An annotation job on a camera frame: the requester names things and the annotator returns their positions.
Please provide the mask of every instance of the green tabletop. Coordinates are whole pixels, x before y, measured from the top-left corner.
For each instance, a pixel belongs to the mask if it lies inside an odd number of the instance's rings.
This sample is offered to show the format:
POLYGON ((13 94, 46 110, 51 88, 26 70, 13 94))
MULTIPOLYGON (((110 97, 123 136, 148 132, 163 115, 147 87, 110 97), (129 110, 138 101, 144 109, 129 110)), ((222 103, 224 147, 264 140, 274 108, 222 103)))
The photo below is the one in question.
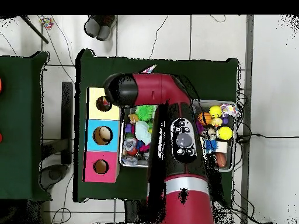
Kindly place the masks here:
POLYGON ((49 200, 39 185, 41 70, 47 52, 0 57, 0 198, 49 200))
MULTIPOLYGON (((82 181, 84 160, 84 136, 86 116, 87 87, 102 88, 108 76, 115 73, 136 73, 157 64, 155 73, 175 74, 187 77, 195 87, 201 99, 225 100, 235 102, 237 98, 238 60, 229 59, 225 62, 193 60, 170 61, 129 58, 94 57, 91 50, 82 50, 76 59, 77 82, 75 105, 75 124, 79 125, 79 133, 75 134, 74 149, 78 149, 77 169, 74 174, 74 200, 84 198, 94 199, 132 199, 141 200, 147 196, 147 169, 136 167, 121 167, 115 183, 89 183, 82 181)), ((194 92, 188 88, 192 97, 194 92)), ((224 197, 228 203, 231 200, 232 172, 222 174, 224 197)))

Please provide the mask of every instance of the shape sorter box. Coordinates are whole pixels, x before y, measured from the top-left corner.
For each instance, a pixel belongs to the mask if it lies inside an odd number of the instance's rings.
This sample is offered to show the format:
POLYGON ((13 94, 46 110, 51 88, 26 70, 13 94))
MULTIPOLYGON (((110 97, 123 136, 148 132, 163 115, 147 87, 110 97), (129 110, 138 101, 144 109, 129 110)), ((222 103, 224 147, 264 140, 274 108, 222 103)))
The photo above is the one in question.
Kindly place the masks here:
POLYGON ((100 111, 96 107, 99 97, 105 96, 104 89, 87 88, 86 111, 86 159, 84 160, 84 182, 115 183, 119 174, 118 148, 120 138, 120 109, 112 106, 109 111, 100 111), (98 127, 107 127, 112 133, 111 141, 106 145, 98 145, 93 133, 98 127), (103 160, 108 168, 105 173, 97 173, 94 164, 103 160))

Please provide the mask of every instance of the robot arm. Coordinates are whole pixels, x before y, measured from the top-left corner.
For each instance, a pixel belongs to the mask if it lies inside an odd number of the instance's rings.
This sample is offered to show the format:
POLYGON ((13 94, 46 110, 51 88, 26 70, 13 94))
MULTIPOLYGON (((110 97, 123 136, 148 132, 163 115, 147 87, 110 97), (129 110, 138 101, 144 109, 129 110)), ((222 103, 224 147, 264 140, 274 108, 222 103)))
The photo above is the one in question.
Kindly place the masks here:
POLYGON ((158 224, 214 224, 191 100, 181 82, 165 74, 115 74, 104 88, 118 107, 158 105, 149 150, 150 221, 160 214, 158 224))

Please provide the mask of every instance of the pink box face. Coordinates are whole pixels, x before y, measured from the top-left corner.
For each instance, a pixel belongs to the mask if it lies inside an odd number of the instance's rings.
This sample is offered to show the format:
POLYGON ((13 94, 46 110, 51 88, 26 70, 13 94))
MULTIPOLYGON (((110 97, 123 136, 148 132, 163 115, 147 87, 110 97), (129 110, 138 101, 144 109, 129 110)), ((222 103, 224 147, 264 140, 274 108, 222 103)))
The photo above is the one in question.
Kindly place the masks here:
POLYGON ((117 152, 108 151, 87 151, 85 166, 85 182, 114 183, 116 181, 117 152), (93 164, 98 160, 105 160, 108 163, 108 171, 105 174, 98 174, 93 169, 93 164))

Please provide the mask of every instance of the yellow box face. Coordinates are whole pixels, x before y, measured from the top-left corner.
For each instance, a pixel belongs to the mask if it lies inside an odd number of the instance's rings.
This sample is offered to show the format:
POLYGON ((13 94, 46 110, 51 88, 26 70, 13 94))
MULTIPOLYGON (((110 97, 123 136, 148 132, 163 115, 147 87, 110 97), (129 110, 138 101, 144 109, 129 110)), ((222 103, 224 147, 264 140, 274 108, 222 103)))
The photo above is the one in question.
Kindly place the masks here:
POLYGON ((88 119, 90 120, 120 120, 120 108, 112 106, 109 111, 100 111, 96 108, 96 101, 101 96, 105 95, 104 88, 90 87, 88 103, 88 119))

